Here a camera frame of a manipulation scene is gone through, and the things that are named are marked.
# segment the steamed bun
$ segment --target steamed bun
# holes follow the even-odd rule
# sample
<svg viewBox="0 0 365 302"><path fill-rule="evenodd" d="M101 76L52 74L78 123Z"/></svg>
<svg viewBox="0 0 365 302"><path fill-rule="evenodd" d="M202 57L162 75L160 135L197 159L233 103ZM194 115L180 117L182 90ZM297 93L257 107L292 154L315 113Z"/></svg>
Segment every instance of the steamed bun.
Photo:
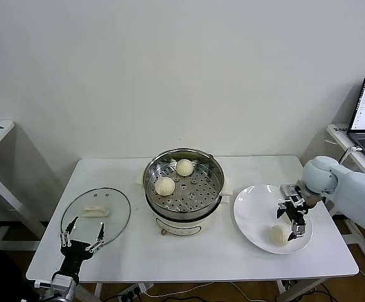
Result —
<svg viewBox="0 0 365 302"><path fill-rule="evenodd" d="M156 193L161 196L168 196L171 193L174 192L174 189L176 188L176 184L170 177L161 177L156 183L155 183L155 190Z"/></svg>
<svg viewBox="0 0 365 302"><path fill-rule="evenodd" d="M181 159L177 163L176 171L180 176L189 176L194 171L194 165L188 159Z"/></svg>
<svg viewBox="0 0 365 302"><path fill-rule="evenodd" d="M280 225L275 225L269 229L269 238L271 238L273 243L280 247L288 244L288 236L286 236Z"/></svg>

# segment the power strip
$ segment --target power strip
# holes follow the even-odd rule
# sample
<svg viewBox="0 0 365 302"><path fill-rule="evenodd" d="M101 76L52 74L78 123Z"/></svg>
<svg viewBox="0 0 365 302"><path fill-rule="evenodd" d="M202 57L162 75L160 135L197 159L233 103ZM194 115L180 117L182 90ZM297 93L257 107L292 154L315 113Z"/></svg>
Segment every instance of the power strip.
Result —
<svg viewBox="0 0 365 302"><path fill-rule="evenodd" d="M149 288L151 288L151 287L153 287L153 283L141 283L141 284L144 284L144 286L146 287L146 290L148 290ZM118 294L119 295L126 295L126 294L128 294L130 291L131 292L133 292L133 290L135 289L135 288L138 288L139 289L139 291L140 291L140 295L143 295L143 293L141 292L141 290L140 290L140 287L139 287L139 283L135 283L135 284L132 284L129 288L126 288L126 289L124 289L122 292L119 292ZM133 299L135 300L136 298L138 298L138 296L135 294L135 293L133 293ZM121 296L119 296L118 297L118 300L120 301L120 302L122 302L122 300L121 300Z"/></svg>

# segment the floor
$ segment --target floor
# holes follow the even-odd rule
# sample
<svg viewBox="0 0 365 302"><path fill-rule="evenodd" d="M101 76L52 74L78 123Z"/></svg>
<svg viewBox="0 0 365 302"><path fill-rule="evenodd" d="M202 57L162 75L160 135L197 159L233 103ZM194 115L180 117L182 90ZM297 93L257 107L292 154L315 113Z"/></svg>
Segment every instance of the floor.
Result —
<svg viewBox="0 0 365 302"><path fill-rule="evenodd" d="M348 233L347 228L343 224L343 221L335 221L342 234ZM6 237L8 240L35 240L33 235L20 224L15 224L11 227ZM365 258L358 246L351 245L350 250L359 265L360 270L365 273ZM8 255L14 260L19 268L26 274L27 268L33 258L33 252L8 252ZM123 289L129 287L130 284L104 284L101 292L101 299L105 299L118 294ZM199 285L198 283L179 283L179 284L155 284L149 290L149 294L152 296L162 295L166 293L173 293L176 291L184 291L191 289ZM238 282L238 286L250 299L263 299L265 301L275 301L275 297L278 295L278 288L275 282ZM365 301L365 278L360 273L353 277L334 278L329 279L324 283L328 287L332 296L338 302L352 302L352 301ZM84 284L84 287L94 292L94 284ZM187 298L190 296L198 296L205 301L224 301L224 302L245 302L247 301L242 294L231 284L227 282L218 282L195 289L190 293L177 294L173 297ZM165 298L151 298L143 296L143 302L161 302ZM198 299L191 299L188 301L200 301ZM316 293L303 297L302 302L313 301L330 301L327 295Z"/></svg>

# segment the metal frame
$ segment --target metal frame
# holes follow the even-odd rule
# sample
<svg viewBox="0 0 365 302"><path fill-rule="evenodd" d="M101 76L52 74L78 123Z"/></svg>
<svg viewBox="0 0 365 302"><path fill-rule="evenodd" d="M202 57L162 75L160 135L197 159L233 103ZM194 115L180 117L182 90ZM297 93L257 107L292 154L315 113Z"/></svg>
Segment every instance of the metal frame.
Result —
<svg viewBox="0 0 365 302"><path fill-rule="evenodd" d="M277 280L280 295L276 297L276 302L289 302L294 300L327 279L328 278L300 280L288 290L285 290L281 280Z"/></svg>
<svg viewBox="0 0 365 302"><path fill-rule="evenodd" d="M0 195L9 203L19 214L21 222L39 239L43 237L45 227L0 181ZM0 228L0 250L36 250L40 241L5 241L3 240L8 232L8 226Z"/></svg>

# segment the stainless steel steamer basket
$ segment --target stainless steel steamer basket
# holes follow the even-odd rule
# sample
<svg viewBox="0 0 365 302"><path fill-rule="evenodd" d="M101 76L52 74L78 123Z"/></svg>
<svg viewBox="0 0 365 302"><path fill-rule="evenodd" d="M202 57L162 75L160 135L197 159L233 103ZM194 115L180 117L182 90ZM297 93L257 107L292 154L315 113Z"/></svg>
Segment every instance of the stainless steel steamer basket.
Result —
<svg viewBox="0 0 365 302"><path fill-rule="evenodd" d="M189 159L194 164L190 176L180 176L176 164ZM160 196L155 183L170 177L176 183L171 195ZM192 222L210 215L219 205L225 177L212 155L191 148L177 148L152 159L143 173L143 188L149 206L161 217L175 222Z"/></svg>

